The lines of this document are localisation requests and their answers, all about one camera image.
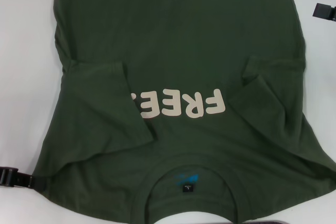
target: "size tag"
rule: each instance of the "size tag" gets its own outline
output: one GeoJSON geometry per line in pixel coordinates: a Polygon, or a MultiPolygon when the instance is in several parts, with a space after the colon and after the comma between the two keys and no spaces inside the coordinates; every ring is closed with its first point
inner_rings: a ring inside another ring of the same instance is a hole
{"type": "Polygon", "coordinates": [[[183,192],[184,193],[192,193],[194,191],[193,185],[184,185],[183,186],[183,192]]]}

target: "green t-shirt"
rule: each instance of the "green t-shirt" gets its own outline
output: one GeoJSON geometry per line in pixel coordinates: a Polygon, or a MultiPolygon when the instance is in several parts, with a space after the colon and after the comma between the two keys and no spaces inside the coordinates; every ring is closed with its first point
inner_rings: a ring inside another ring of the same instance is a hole
{"type": "Polygon", "coordinates": [[[51,201],[132,224],[235,223],[336,189],[302,113],[293,0],[55,0],[61,92],[34,174],[51,201]]]}

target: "white table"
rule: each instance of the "white table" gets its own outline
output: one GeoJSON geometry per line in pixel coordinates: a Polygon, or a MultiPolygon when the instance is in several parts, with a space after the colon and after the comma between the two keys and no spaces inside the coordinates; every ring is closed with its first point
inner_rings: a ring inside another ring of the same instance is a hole
{"type": "MultiPolygon", "coordinates": [[[[316,3],[295,0],[307,42],[304,109],[324,150],[336,160],[336,23],[312,17],[316,3]]],[[[31,173],[54,111],[61,65],[54,46],[53,0],[0,0],[0,165],[31,173]]],[[[265,220],[290,224],[336,222],[336,191],[265,220]]],[[[223,223],[189,212],[157,224],[223,223]]],[[[0,188],[0,223],[112,223],[76,214],[33,190],[0,188]]]]}

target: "black object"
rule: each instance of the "black object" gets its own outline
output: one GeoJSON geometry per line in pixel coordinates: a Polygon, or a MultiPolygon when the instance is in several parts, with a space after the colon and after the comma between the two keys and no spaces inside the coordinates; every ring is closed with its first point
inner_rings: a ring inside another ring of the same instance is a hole
{"type": "Polygon", "coordinates": [[[313,16],[336,22],[336,8],[332,8],[330,5],[317,4],[313,16]]]}
{"type": "Polygon", "coordinates": [[[193,185],[184,185],[183,186],[183,192],[184,193],[192,193],[194,191],[193,185]]]}
{"type": "Polygon", "coordinates": [[[45,178],[18,173],[17,168],[0,167],[0,186],[21,186],[34,189],[36,191],[44,191],[46,187],[46,180],[45,178]]]}

